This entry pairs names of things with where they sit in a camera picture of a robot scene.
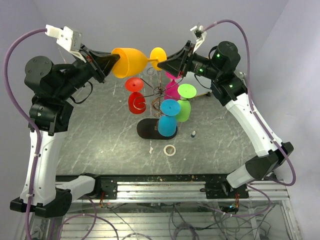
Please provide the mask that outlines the clear wine glass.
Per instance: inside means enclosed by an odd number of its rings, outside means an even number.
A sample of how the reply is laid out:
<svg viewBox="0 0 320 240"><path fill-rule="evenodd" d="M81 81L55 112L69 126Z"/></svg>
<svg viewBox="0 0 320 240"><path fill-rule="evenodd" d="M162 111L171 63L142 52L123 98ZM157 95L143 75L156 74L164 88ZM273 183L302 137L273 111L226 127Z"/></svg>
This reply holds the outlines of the clear wine glass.
<svg viewBox="0 0 320 240"><path fill-rule="evenodd" d="M158 75L158 71L151 67L151 66L147 66L143 71L142 71L143 75L146 77L153 77L153 76L157 76Z"/></svg>

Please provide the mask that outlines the green wine glass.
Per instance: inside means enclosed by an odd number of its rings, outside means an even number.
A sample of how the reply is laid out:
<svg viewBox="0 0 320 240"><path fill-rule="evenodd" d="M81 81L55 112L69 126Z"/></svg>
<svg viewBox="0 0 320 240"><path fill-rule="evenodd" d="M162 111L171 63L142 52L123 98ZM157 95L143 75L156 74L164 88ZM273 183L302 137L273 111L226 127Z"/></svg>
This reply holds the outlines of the green wine glass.
<svg viewBox="0 0 320 240"><path fill-rule="evenodd" d="M191 103L190 99L194 98L197 94L196 88L188 83L181 84L177 89L180 100L177 102L180 105L180 112L175 116L178 122L186 122L191 114Z"/></svg>

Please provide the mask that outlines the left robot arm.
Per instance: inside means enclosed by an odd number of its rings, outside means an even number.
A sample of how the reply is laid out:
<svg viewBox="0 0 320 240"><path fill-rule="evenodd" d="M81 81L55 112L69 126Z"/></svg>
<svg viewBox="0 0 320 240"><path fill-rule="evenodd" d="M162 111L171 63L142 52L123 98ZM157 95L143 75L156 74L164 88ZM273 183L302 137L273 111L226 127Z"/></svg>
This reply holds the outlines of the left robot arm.
<svg viewBox="0 0 320 240"><path fill-rule="evenodd" d="M91 79L103 83L120 60L117 53L80 47L73 63L55 64L36 56L25 65L25 85L34 92L27 116L30 129L30 159L25 186L10 202L16 212L33 212L49 219L65 215L72 201L83 196L98 198L101 177L82 173L64 184L56 183L59 153L74 109L73 94Z"/></svg>

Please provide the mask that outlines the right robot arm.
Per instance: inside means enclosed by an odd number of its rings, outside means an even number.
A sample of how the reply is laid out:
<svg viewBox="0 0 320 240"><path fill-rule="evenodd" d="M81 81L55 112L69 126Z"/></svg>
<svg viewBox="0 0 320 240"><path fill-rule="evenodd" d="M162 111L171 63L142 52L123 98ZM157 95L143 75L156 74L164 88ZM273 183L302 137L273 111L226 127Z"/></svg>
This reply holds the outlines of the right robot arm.
<svg viewBox="0 0 320 240"><path fill-rule="evenodd" d="M256 156L229 173L220 186L221 194L233 197L238 187L261 180L280 167L293 152L291 142L283 142L268 126L249 98L249 90L235 73L241 59L236 45L222 41L214 46L208 57L194 52L195 45L185 46L157 64L174 77L185 77L191 72L211 81L210 89L222 106L235 117L249 137Z"/></svg>

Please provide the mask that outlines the red wine glass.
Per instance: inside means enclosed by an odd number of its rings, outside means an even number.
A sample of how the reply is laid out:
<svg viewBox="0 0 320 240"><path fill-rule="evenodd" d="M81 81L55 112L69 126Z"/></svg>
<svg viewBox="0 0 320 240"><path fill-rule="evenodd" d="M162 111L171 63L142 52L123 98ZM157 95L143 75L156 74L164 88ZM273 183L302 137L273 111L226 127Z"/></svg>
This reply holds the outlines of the red wine glass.
<svg viewBox="0 0 320 240"><path fill-rule="evenodd" d="M131 77L125 82L125 88L131 92L128 97L128 109L131 113L139 115L146 110L146 100L140 92L144 87L144 82L139 77Z"/></svg>

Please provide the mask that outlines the blue wine glass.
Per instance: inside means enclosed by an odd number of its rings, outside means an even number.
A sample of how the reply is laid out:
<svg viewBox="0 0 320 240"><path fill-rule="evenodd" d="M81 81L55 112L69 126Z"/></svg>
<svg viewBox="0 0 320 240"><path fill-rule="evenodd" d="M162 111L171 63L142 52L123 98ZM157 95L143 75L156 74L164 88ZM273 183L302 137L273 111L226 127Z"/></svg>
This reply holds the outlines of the blue wine glass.
<svg viewBox="0 0 320 240"><path fill-rule="evenodd" d="M158 132L164 137L171 137L177 128L176 115L181 111L180 104L173 99L166 99L160 105L163 115L158 121Z"/></svg>

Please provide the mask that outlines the orange wine glass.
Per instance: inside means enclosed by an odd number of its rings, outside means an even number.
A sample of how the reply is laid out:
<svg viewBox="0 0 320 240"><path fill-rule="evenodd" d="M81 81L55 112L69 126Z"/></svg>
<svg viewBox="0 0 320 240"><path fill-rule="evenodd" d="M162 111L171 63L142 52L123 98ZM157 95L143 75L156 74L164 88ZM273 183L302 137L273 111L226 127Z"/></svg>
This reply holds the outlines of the orange wine glass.
<svg viewBox="0 0 320 240"><path fill-rule="evenodd" d="M161 47L155 47L149 57L135 48L114 48L111 52L118 55L119 60L112 68L112 73L119 79L132 77L142 72L148 63L157 71L161 70L158 63L167 60L167 54Z"/></svg>

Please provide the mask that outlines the pink wine glass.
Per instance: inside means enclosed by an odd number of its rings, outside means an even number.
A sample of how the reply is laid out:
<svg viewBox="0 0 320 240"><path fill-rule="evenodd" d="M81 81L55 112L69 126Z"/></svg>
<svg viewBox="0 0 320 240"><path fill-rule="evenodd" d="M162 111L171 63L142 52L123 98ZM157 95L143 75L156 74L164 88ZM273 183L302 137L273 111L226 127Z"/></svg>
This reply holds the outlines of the pink wine glass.
<svg viewBox="0 0 320 240"><path fill-rule="evenodd" d="M179 84L176 82L179 77L175 77L168 72L166 72L165 74L170 79L170 82L165 86L164 99L172 99L175 101L180 100L181 96L178 92Z"/></svg>

